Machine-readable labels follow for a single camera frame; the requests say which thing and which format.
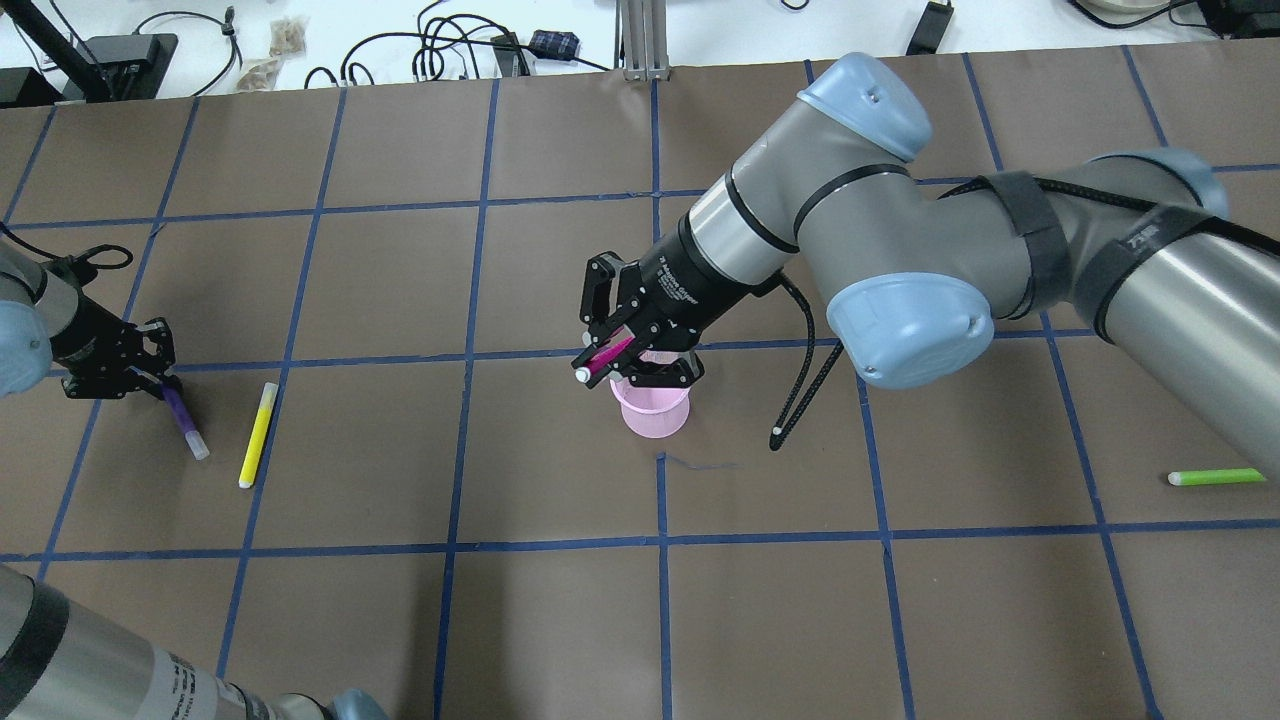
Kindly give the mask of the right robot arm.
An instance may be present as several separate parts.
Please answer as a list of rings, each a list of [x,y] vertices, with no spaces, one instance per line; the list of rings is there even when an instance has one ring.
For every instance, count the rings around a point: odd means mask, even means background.
[[[1277,241],[1229,218],[1183,149],[1002,170],[925,197],[925,109],[840,58],[643,256],[588,260],[576,379],[687,388],[701,334],[803,259],[856,374],[910,389],[975,361],[995,323],[1060,302],[1277,479]]]

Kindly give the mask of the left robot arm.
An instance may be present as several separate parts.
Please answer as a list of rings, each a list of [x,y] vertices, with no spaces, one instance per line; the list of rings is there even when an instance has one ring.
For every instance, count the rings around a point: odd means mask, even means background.
[[[209,450],[173,375],[172,329],[157,316],[137,325],[88,297],[102,270],[99,245],[58,256],[3,231],[3,393],[35,388],[52,365],[69,398],[143,392],[179,421],[192,454]],[[265,700],[68,598],[3,569],[5,719],[384,719],[366,692],[328,702],[285,693]]]

